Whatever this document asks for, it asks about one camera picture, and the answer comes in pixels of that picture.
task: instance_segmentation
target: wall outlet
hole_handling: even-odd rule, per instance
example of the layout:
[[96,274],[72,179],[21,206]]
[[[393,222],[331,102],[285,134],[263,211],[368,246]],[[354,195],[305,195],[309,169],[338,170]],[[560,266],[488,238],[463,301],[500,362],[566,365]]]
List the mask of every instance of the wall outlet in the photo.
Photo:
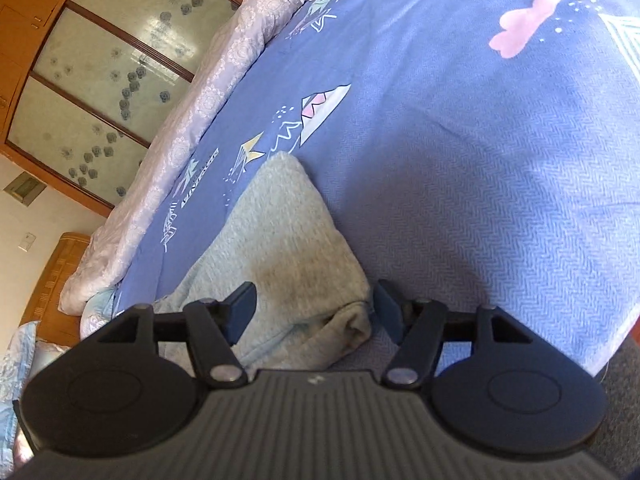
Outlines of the wall outlet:
[[36,239],[36,235],[27,233],[24,235],[24,238],[22,239],[18,247],[21,248],[24,252],[27,252],[29,249],[31,249],[31,246],[33,245],[35,239]]

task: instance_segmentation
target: gray cloth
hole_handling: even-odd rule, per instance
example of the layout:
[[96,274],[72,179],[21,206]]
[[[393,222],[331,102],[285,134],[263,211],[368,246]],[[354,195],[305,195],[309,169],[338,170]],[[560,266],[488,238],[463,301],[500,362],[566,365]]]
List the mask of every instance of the gray cloth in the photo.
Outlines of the gray cloth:
[[640,466],[640,348],[636,342],[627,337],[596,378],[602,381],[609,409],[590,451],[626,478]]
[[[254,282],[254,318],[233,350],[257,368],[327,368],[370,337],[369,284],[322,197],[295,157],[265,162],[222,231],[154,311],[178,312]],[[184,345],[164,357],[190,369]]]

